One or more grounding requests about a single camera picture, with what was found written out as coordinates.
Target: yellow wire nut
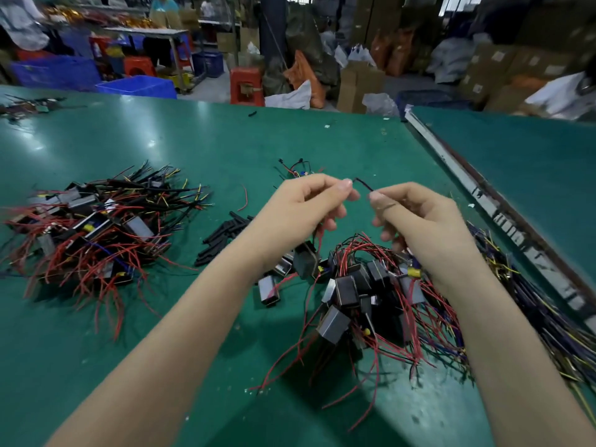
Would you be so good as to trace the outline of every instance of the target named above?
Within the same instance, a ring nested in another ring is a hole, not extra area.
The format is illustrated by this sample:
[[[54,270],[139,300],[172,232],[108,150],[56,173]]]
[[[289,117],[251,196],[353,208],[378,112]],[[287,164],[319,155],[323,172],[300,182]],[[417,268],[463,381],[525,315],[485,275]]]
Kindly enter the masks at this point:
[[[422,272],[417,268],[410,267],[408,268],[408,276],[410,276],[411,278],[419,278],[422,276]]]

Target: workbench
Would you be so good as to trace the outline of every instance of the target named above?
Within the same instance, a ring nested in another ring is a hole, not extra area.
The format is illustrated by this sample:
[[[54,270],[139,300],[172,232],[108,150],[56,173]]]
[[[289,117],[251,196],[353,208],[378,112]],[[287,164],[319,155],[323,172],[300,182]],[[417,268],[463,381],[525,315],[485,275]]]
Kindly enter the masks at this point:
[[[204,248],[201,240],[229,218],[230,210],[244,205],[242,185],[249,203],[240,214],[257,214],[281,182],[273,168],[279,158],[289,163],[303,158],[313,170],[324,167],[338,178],[360,177],[372,187],[413,180],[452,195],[466,219],[480,228],[493,228],[488,218],[468,206],[472,197],[432,151],[397,119],[9,86],[0,87],[0,94],[67,97],[62,102],[65,109],[59,111],[19,124],[0,119],[1,206],[23,205],[35,188],[63,189],[72,180],[106,178],[146,159],[154,167],[177,166],[189,185],[213,189],[214,206],[197,213],[176,233],[166,254],[186,266],[192,266]],[[0,102],[7,100],[1,97]],[[363,187],[358,189],[366,194]],[[338,230],[325,234],[324,254],[355,232],[378,239],[365,197],[348,204],[347,210]],[[9,234],[8,228],[1,228],[0,240]],[[504,238],[497,234],[496,240],[502,243]],[[525,269],[524,261],[520,266]],[[149,271],[154,293],[145,295],[162,314],[195,278],[192,271],[170,266],[154,265]],[[6,447],[39,446],[158,320],[131,292],[121,339],[113,343],[105,319],[95,334],[93,308],[75,312],[69,300],[23,300],[23,278],[4,278],[1,285],[0,439]],[[307,289],[307,283],[292,281],[272,308],[260,304],[256,290],[247,296],[176,445],[494,445],[477,387],[430,355],[436,368],[422,364],[411,381],[408,366],[383,360],[376,406],[352,433],[347,429],[368,407],[372,385],[321,410],[355,384],[342,354],[312,388],[311,368],[298,366],[261,395],[248,391],[296,342]],[[317,287],[310,310],[323,289]],[[356,366],[368,371],[371,361],[372,352],[366,351]]]

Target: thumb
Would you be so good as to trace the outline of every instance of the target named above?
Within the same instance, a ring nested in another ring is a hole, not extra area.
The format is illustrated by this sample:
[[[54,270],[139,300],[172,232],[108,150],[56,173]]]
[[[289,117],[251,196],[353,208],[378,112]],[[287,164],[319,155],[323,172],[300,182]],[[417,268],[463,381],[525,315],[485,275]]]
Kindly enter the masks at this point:
[[[412,213],[402,204],[393,200],[378,191],[373,191],[368,195],[371,207],[375,210],[377,217],[382,222],[388,222],[395,227],[399,233],[406,237],[420,227],[420,224],[426,221],[418,215]]]
[[[321,220],[331,210],[339,207],[351,192],[352,181],[350,179],[344,179],[305,203],[309,206],[310,212],[317,217],[317,220]]]

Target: concrete floor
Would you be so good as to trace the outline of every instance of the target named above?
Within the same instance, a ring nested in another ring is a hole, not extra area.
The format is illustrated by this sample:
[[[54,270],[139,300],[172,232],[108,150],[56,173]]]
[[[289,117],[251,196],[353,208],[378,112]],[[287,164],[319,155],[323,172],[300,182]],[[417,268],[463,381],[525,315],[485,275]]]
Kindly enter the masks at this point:
[[[398,92],[414,89],[439,89],[453,93],[455,88],[445,84],[436,84],[432,78],[416,74],[407,74],[401,77],[386,77],[384,91],[394,99]],[[188,95],[179,95],[182,100],[197,100],[203,102],[214,102],[218,104],[229,104],[229,73],[226,72],[216,79],[207,78],[200,82]],[[325,111],[337,111],[336,102],[327,102]]]

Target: white shirt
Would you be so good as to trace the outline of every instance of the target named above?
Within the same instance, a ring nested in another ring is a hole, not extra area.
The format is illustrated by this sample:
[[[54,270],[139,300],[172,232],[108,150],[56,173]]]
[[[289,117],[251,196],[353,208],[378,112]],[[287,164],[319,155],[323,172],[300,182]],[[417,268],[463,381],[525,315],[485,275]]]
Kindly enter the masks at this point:
[[[35,24],[43,18],[33,0],[23,0],[23,5],[0,5],[0,25],[6,30],[18,47],[30,52],[41,50],[49,42],[49,37]]]

